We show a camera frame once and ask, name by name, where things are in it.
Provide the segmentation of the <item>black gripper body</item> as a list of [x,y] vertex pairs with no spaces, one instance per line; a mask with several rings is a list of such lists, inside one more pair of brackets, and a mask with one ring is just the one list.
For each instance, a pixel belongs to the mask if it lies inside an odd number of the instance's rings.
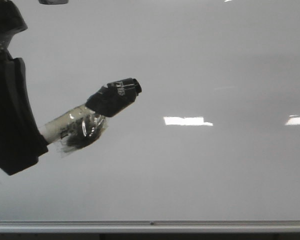
[[13,36],[27,29],[17,6],[11,0],[0,0],[0,60],[11,58],[8,47]]

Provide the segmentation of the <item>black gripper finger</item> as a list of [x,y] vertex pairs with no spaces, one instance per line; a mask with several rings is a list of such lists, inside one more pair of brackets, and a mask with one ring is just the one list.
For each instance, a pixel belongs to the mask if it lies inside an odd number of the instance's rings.
[[30,106],[22,58],[0,62],[0,169],[14,175],[48,152]]

